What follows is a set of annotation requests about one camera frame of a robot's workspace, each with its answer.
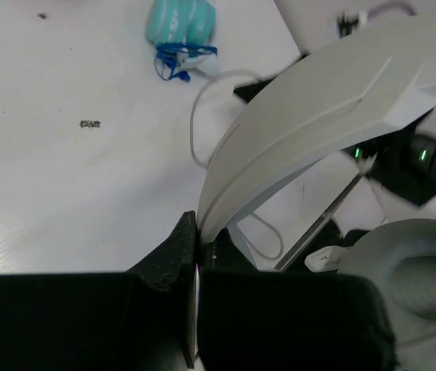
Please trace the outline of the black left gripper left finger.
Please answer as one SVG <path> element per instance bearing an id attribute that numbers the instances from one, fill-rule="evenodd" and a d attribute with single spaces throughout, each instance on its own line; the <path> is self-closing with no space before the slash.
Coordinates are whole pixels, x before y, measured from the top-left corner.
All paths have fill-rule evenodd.
<path id="1" fill-rule="evenodd" d="M 196 214 L 123 272 L 0 274 L 0 370 L 194 366 Z"/>

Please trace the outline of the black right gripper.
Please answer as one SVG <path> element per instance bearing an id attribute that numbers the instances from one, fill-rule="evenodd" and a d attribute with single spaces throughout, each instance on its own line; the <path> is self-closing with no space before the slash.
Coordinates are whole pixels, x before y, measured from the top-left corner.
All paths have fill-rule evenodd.
<path id="1" fill-rule="evenodd" d="M 233 91 L 247 107 L 233 133 L 233 193 L 261 204 L 337 151 L 375 158 L 370 177 L 421 206 L 436 196 L 436 139 L 417 133 L 434 101 L 380 77 L 285 73 Z"/>

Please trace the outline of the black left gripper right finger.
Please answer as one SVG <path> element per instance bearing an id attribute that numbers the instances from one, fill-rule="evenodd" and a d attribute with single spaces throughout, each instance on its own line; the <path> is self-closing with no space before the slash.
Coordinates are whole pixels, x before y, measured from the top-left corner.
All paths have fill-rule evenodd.
<path id="1" fill-rule="evenodd" d="M 259 271 L 227 230 L 201 247 L 197 345 L 206 370 L 393 370 L 396 339 L 362 277 Z"/>

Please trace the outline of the grey white headphones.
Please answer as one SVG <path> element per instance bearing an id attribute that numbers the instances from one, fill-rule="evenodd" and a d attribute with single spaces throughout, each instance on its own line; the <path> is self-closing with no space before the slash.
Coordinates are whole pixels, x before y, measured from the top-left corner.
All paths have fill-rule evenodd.
<path id="1" fill-rule="evenodd" d="M 199 198 L 203 243 L 318 161 L 436 107 L 436 13 L 344 37 L 265 87 L 220 141 Z M 365 235 L 339 266 L 382 294 L 406 370 L 436 370 L 436 220 Z"/>

